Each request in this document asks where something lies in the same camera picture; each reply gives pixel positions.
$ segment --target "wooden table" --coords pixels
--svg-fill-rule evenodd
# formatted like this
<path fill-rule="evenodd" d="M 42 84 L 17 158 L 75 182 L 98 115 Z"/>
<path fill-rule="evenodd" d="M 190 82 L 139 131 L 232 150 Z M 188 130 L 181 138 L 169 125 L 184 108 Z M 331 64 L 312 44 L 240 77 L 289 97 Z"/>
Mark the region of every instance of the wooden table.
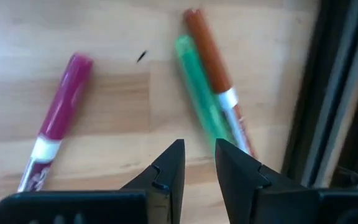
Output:
<path fill-rule="evenodd" d="M 16 191 L 70 55 L 85 52 L 93 77 L 45 189 L 117 189 L 183 138 L 182 223 L 227 223 L 173 51 L 181 13 L 201 4 L 260 161 L 280 170 L 315 0 L 0 0 L 0 198 Z"/>

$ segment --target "white band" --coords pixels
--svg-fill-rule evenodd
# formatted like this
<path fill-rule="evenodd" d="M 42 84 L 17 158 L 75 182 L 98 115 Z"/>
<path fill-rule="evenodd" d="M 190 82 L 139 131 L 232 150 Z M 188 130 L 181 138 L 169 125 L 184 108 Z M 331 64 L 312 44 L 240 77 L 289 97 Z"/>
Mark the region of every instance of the white band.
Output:
<path fill-rule="evenodd" d="M 224 110 L 233 108 L 239 103 L 239 98 L 234 88 L 230 88 L 230 90 L 225 91 L 224 93 L 220 93 L 218 95 L 218 99 L 222 109 Z"/>
<path fill-rule="evenodd" d="M 237 146 L 239 149 L 250 155 L 250 151 L 247 146 L 247 139 L 244 132 L 242 131 L 240 122 L 236 116 L 236 112 L 234 110 L 225 110 L 224 112 L 230 125 L 233 137 L 237 142 Z"/>
<path fill-rule="evenodd" d="M 35 160 L 51 161 L 59 151 L 61 142 L 61 140 L 54 141 L 45 139 L 43 136 L 38 136 L 31 153 L 31 158 Z"/>

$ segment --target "marker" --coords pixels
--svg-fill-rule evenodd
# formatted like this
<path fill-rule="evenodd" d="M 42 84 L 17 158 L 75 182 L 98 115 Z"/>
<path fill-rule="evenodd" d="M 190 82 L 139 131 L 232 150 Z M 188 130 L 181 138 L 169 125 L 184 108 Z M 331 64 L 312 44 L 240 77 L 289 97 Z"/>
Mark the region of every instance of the marker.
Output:
<path fill-rule="evenodd" d="M 203 13 L 199 9 L 188 9 L 183 17 L 190 34 L 194 38 L 207 78 L 214 94 L 218 97 L 237 146 L 255 157 L 255 152 L 247 137 L 244 119 L 241 116 L 236 90 L 224 68 L 219 50 L 214 43 Z"/>
<path fill-rule="evenodd" d="M 216 139 L 222 138 L 233 142 L 226 120 L 223 118 L 220 105 L 209 86 L 193 39 L 188 35 L 180 36 L 175 41 L 175 50 L 197 117 L 215 155 Z"/>
<path fill-rule="evenodd" d="M 84 55 L 74 54 L 71 57 L 35 141 L 18 192 L 38 191 L 42 188 L 77 102 L 89 80 L 92 63 L 92 60 Z"/>

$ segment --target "magenta marker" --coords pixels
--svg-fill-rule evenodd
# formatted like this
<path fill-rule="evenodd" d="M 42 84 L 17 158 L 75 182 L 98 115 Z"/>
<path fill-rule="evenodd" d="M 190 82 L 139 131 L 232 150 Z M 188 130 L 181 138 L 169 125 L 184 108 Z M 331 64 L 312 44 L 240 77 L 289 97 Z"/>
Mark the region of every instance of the magenta marker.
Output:
<path fill-rule="evenodd" d="M 90 58 L 80 54 L 71 57 L 35 141 L 18 192 L 38 191 L 42 188 L 74 115 L 78 99 L 89 80 L 91 67 Z"/>

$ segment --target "brown marker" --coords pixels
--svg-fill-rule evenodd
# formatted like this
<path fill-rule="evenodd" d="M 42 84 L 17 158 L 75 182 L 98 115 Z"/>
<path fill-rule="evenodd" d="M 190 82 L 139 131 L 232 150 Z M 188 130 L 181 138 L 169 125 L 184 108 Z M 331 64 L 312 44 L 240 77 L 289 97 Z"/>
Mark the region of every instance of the brown marker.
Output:
<path fill-rule="evenodd" d="M 218 96 L 237 146 L 247 154 L 256 157 L 246 134 L 236 90 L 224 68 L 202 11 L 187 9 L 183 17 L 191 36 L 194 38 L 212 90 Z"/>

